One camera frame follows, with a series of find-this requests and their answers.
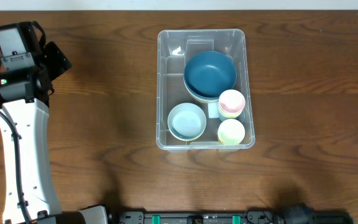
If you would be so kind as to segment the dark blue bowl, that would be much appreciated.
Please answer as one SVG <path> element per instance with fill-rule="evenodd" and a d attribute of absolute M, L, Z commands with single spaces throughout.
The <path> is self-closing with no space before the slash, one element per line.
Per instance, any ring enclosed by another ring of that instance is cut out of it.
<path fill-rule="evenodd" d="M 196 80 L 195 82 L 184 80 L 184 84 L 190 95 L 211 100 L 219 98 L 222 92 L 228 90 L 225 83 L 209 79 Z"/>
<path fill-rule="evenodd" d="M 190 58 L 185 66 L 184 83 L 200 98 L 215 100 L 224 91 L 232 89 L 236 81 L 233 61 L 221 52 L 200 52 Z"/>

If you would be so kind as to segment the yellow cup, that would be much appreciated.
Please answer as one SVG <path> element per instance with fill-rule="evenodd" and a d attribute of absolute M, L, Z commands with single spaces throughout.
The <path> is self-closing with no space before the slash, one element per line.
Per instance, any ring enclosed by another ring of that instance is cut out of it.
<path fill-rule="evenodd" d="M 238 116 L 241 115 L 243 110 L 240 110 L 238 112 L 232 113 L 232 112 L 224 111 L 221 107 L 219 107 L 218 112 L 219 112 L 219 118 L 220 119 L 236 119 Z"/>
<path fill-rule="evenodd" d="M 218 141 L 220 144 L 225 145 L 238 145 L 242 142 L 244 138 L 241 137 L 229 137 L 229 136 L 218 136 Z"/>

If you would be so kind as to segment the small grey bowl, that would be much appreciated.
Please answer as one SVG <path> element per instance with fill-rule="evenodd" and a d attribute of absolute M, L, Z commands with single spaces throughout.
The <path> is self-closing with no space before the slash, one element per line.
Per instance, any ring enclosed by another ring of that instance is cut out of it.
<path fill-rule="evenodd" d="M 204 111 L 193 103 L 176 105 L 168 114 L 168 129 L 177 139 L 193 141 L 199 138 L 206 129 Z"/>

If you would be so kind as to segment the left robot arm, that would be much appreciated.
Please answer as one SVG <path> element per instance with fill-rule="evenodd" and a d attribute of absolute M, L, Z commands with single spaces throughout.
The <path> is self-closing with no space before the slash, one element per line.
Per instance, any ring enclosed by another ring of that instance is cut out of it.
<path fill-rule="evenodd" d="M 0 130 L 6 199 L 2 222 L 112 223 L 104 205 L 64 212 L 53 186 L 47 142 L 52 82 L 71 63 L 36 21 L 0 26 Z"/>

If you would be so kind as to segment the white label in bin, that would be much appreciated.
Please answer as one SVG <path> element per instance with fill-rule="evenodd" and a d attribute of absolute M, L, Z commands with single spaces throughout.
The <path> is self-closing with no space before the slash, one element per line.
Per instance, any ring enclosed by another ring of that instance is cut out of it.
<path fill-rule="evenodd" d="M 214 119 L 214 118 L 219 118 L 219 103 L 213 102 L 213 103 L 208 103 L 208 118 L 209 119 Z"/>

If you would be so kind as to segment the large cream bowl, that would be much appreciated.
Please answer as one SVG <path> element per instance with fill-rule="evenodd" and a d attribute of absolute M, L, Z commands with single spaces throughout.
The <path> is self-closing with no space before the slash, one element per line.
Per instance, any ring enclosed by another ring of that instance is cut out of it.
<path fill-rule="evenodd" d="M 204 99 L 204 98 L 198 98 L 197 96 L 191 96 L 192 98 L 194 98 L 196 101 L 199 101 L 200 103 L 217 103 L 218 102 L 218 98 L 216 99 Z"/>

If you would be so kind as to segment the pink plastic cup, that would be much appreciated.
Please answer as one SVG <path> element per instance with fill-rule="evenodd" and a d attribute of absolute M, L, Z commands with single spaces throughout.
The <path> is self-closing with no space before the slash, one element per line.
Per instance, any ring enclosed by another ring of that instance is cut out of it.
<path fill-rule="evenodd" d="M 219 108 L 223 113 L 241 113 L 246 105 L 244 95 L 237 90 L 226 90 L 219 97 Z"/>

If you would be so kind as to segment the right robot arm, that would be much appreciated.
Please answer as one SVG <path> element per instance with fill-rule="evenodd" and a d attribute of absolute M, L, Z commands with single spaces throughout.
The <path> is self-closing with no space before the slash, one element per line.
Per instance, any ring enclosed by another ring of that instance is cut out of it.
<path fill-rule="evenodd" d="M 280 215 L 282 224 L 310 224 L 313 223 L 313 211 L 306 205 L 295 205 L 285 208 Z"/>

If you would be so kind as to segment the cream plastic cup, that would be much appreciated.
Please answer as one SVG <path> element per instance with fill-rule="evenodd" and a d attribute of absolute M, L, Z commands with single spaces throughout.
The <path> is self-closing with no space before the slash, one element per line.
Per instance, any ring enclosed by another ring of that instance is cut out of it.
<path fill-rule="evenodd" d="M 223 121 L 218 128 L 218 136 L 241 137 L 244 138 L 246 130 L 244 125 L 236 119 Z"/>

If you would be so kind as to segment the light blue plastic cup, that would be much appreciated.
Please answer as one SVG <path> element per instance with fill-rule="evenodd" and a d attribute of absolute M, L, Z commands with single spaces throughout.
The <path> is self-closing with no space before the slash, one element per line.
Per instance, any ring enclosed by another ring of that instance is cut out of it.
<path fill-rule="evenodd" d="M 240 113 L 229 113 L 229 114 L 219 112 L 219 119 L 221 121 L 225 121 L 227 119 L 236 119 L 240 115 L 241 115 L 241 112 Z"/>

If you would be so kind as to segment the clear plastic storage bin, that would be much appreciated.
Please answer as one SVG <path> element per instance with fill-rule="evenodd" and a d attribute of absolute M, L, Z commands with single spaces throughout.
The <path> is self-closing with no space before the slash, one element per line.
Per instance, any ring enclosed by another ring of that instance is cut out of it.
<path fill-rule="evenodd" d="M 184 84 L 185 66 L 189 59 L 204 51 L 217 51 L 228 56 L 234 63 L 237 81 L 230 90 L 241 92 L 246 105 L 236 120 L 246 130 L 243 141 L 238 145 L 220 144 L 219 118 L 208 118 L 208 104 L 191 97 Z M 157 146 L 168 152 L 186 152 L 196 149 L 238 151 L 255 144 L 254 120 L 250 97 L 247 67 L 246 36 L 240 29 L 163 30 L 158 35 L 157 68 Z M 175 138 L 168 129 L 168 114 L 181 103 L 193 103 L 205 113 L 207 123 L 204 133 L 193 141 Z"/>

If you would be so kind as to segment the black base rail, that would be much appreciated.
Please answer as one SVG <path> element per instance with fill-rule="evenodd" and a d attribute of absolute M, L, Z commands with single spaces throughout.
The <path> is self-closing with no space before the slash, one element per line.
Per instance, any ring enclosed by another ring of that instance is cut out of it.
<path fill-rule="evenodd" d="M 280 223 L 282 211 L 262 209 L 244 213 L 144 213 L 123 212 L 112 219 L 117 224 L 275 224 Z M 355 224 L 354 219 L 342 211 L 316 212 L 310 224 Z"/>

